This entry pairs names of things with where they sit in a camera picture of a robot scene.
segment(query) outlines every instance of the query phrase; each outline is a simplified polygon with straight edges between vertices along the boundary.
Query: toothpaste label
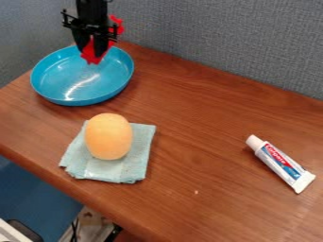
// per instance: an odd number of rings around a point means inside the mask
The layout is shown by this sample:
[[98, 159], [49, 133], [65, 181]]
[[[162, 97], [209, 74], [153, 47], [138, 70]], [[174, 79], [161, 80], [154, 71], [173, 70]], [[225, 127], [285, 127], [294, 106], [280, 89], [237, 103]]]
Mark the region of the toothpaste label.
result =
[[296, 167], [293, 165], [293, 159], [290, 159], [285, 153], [272, 144], [266, 144], [262, 147], [262, 151], [270, 156], [276, 163], [285, 169], [289, 175], [298, 180], [302, 176], [302, 167]]

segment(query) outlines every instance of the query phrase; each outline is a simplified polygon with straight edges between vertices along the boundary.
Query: blue plastic bowl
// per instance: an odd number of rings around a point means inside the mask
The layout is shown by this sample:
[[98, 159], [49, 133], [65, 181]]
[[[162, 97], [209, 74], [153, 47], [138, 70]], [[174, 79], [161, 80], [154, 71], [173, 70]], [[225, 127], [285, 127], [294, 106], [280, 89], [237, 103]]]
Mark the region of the blue plastic bowl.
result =
[[86, 106], [109, 100], [127, 87], [134, 73], [129, 53], [111, 47], [99, 65], [89, 65], [77, 46], [61, 49], [35, 66], [31, 83], [51, 102]]

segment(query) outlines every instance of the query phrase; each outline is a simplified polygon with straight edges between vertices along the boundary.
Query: wooden table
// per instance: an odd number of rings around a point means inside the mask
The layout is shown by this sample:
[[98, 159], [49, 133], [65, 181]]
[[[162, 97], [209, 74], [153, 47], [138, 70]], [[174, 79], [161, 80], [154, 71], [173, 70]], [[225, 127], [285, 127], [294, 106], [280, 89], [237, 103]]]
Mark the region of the wooden table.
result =
[[[63, 107], [30, 85], [0, 91], [0, 151], [149, 241], [323, 240], [323, 102], [131, 43], [135, 74], [117, 98]], [[147, 178], [78, 181], [58, 167], [85, 120], [117, 112], [154, 124]], [[297, 195], [245, 140], [272, 141], [317, 180]]]

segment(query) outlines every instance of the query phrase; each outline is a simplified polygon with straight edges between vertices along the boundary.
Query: white tube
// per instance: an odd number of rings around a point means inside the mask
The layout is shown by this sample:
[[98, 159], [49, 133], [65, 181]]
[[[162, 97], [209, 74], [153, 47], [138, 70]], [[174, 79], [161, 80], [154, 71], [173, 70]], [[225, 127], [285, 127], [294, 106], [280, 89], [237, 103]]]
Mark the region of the white tube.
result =
[[254, 134], [248, 138], [246, 143], [254, 149], [260, 159], [300, 194], [314, 181], [316, 175], [269, 141], [264, 141]]

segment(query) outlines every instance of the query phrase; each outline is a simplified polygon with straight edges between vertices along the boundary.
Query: light blue cloth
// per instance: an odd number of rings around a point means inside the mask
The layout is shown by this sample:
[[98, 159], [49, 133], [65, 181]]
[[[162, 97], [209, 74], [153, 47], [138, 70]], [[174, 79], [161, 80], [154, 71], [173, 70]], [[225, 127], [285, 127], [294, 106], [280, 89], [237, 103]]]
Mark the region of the light blue cloth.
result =
[[146, 178], [150, 159], [150, 144], [157, 126], [131, 124], [134, 139], [129, 154], [119, 160], [97, 159], [85, 143], [85, 128], [73, 141], [62, 157], [59, 166], [66, 167], [70, 175], [78, 179], [105, 182], [135, 183]]

